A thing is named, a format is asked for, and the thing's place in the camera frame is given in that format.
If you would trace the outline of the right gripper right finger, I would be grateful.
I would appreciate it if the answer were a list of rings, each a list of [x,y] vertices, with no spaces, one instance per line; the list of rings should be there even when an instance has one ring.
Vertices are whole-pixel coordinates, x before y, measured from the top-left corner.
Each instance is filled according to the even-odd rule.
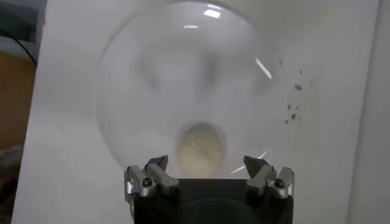
[[[255,190],[257,196],[269,191],[276,199],[286,199],[294,196],[295,173],[290,167],[282,167],[277,172],[264,159],[245,156],[244,166],[250,178],[247,187]]]

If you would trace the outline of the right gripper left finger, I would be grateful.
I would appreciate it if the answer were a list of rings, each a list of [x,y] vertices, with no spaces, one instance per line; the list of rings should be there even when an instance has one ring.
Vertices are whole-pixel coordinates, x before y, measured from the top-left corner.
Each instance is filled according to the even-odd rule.
[[[163,155],[151,158],[142,169],[129,166],[124,171],[125,201],[153,197],[157,192],[169,197],[178,196],[179,180],[166,173],[168,161],[168,155]]]

